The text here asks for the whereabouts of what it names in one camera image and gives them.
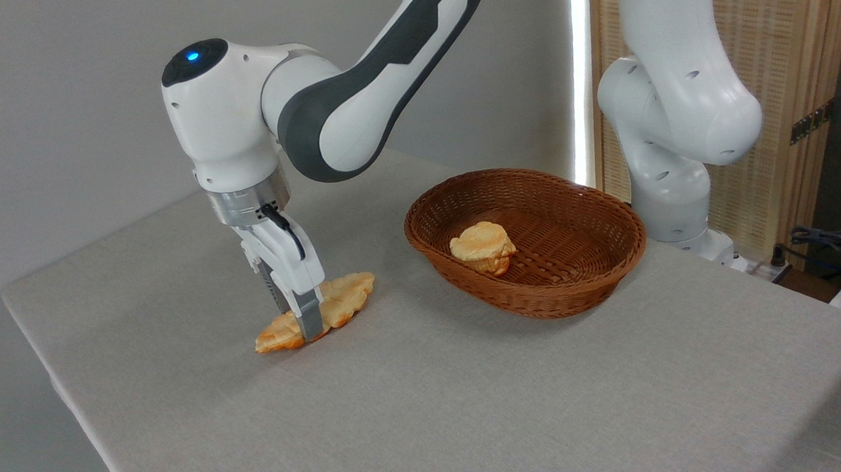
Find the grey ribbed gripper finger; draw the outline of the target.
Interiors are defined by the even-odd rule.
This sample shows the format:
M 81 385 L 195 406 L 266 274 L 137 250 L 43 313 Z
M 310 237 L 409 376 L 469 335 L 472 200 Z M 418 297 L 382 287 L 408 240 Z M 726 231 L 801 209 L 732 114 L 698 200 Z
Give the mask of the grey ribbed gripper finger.
M 247 263 L 250 264 L 250 267 L 259 274 L 266 284 L 270 295 L 272 295 L 273 301 L 276 303 L 277 307 L 279 307 L 280 313 L 284 314 L 291 310 L 291 306 L 285 295 L 280 290 L 280 287 L 272 280 L 272 270 L 271 267 L 260 258 L 255 252 L 253 252 L 251 245 L 249 242 L 243 242 L 243 253 L 247 258 Z
M 306 343 L 316 341 L 323 336 L 326 328 L 321 313 L 321 293 L 319 288 L 306 294 L 293 293 L 295 321 Z

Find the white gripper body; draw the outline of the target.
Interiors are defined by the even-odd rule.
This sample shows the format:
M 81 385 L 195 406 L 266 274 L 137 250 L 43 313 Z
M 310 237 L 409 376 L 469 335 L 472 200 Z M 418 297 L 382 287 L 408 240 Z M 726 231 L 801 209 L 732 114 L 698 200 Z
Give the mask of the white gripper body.
M 286 230 L 266 219 L 233 231 L 240 236 L 254 272 L 259 271 L 260 263 L 267 264 L 272 282 L 286 297 L 305 295 L 325 280 L 325 271 L 305 230 L 292 217 L 284 216 L 284 220 L 289 224 Z

